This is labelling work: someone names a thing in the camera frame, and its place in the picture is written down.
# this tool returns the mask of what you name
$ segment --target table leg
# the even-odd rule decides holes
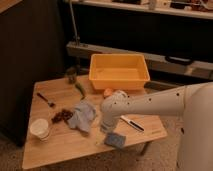
[[[143,155],[146,153],[146,151],[147,151],[148,147],[150,146],[151,142],[152,142],[152,141],[149,141],[149,142],[146,142],[146,143],[144,144],[143,149],[142,149],[142,151],[141,151],[141,153],[140,153],[141,156],[143,156]]]

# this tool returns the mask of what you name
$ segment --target wooden table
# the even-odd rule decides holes
[[[101,112],[99,106],[103,100],[102,94],[92,88],[88,76],[80,76],[78,81],[86,90],[86,100],[93,103],[96,108],[97,117],[91,125],[90,134],[85,136],[78,130],[72,130],[63,121],[57,124],[51,123],[51,118],[56,112],[61,111],[63,108],[72,109],[79,102],[81,94],[74,85],[68,84],[66,78],[36,83],[29,125],[35,119],[45,118],[50,123],[51,131],[46,141],[40,141],[31,135],[28,130],[23,169],[31,169],[114,149],[103,143],[105,134],[100,131]],[[54,109],[50,108],[43,100],[37,97],[37,92],[52,100],[56,107]],[[167,135],[161,120],[156,115],[128,115],[128,117],[142,125],[145,131],[141,133],[120,120],[115,132],[126,136],[125,146],[156,140]]]

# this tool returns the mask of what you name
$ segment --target orange plastic bin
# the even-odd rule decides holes
[[[97,90],[140,90],[150,76],[141,54],[93,54],[89,80]]]

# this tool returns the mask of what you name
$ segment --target marker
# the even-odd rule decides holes
[[[121,115],[121,119],[124,120],[125,122],[127,122],[129,125],[131,125],[133,128],[137,129],[138,131],[144,131],[144,129],[138,125],[137,123],[135,123],[134,121],[128,119],[127,117]]]

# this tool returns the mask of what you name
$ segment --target paper cup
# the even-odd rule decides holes
[[[30,133],[41,140],[48,137],[49,131],[49,124],[45,119],[37,119],[30,125]]]

